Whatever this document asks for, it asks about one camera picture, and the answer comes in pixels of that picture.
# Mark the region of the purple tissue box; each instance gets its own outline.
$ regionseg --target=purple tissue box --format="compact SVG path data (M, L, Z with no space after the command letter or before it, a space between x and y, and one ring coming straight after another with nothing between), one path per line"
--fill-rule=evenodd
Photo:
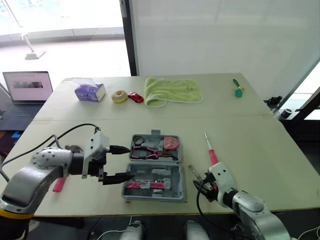
M74 92L81 101L100 102L106 94L105 86L102 83L96 83L96 87L89 85L80 85Z

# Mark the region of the laptop screen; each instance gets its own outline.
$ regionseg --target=laptop screen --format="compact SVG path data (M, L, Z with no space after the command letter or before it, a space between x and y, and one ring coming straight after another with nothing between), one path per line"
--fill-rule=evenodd
M53 92L47 71L3 72L13 103L44 103Z

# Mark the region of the green object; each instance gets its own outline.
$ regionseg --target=green object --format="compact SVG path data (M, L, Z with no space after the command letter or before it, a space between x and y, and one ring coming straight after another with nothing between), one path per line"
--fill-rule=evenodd
M236 97L241 98L243 92L242 92L242 90L240 88L238 88L237 90L235 90L234 94L235 94Z
M232 81L234 82L234 84L235 84L238 88L240 87L240 84L238 83L237 80L233 79Z
M144 84L144 105L164 107L167 102L200 103L204 99L198 83L192 79L163 80L148 77Z
M243 95L243 90L240 88L240 84L238 83L237 80L233 79L232 80L234 84L237 86L237 89L235 90L234 94L236 97L241 98Z

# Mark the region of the pink handle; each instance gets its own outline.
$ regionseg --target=pink handle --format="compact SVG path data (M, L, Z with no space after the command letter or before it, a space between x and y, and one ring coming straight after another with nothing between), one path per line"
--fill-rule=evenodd
M210 160L211 160L212 165L215 165L219 162L218 158L215 154L215 151L213 149L209 150L209 155L210 155Z
M59 193L62 191L62 188L64 187L66 178L65 177L60 177L56 181L56 184L54 185L52 192Z
M158 159L158 155L157 154L151 154L151 155L146 156L145 159Z
M136 181L129 181L126 183L125 187L127 189L139 189L140 188L140 182L136 182Z
M151 189L165 189L165 184L163 182L150 182Z

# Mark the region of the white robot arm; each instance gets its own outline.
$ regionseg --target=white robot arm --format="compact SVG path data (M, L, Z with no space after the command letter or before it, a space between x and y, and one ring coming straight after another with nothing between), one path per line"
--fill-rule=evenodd
M265 201L245 191L239 191L223 162L211 166L205 179L193 181L195 187L210 201L231 208L241 222L252 231L255 240L291 240L286 227L272 214Z
M98 177L103 185L119 184L132 177L127 172L108 176L104 172L106 154L125 154L124 146L109 145L109 138L100 130L87 142L84 152L57 147L37 151L27 166L18 171L0 197L0 236L3 240L19 238L38 209L50 185L68 175Z

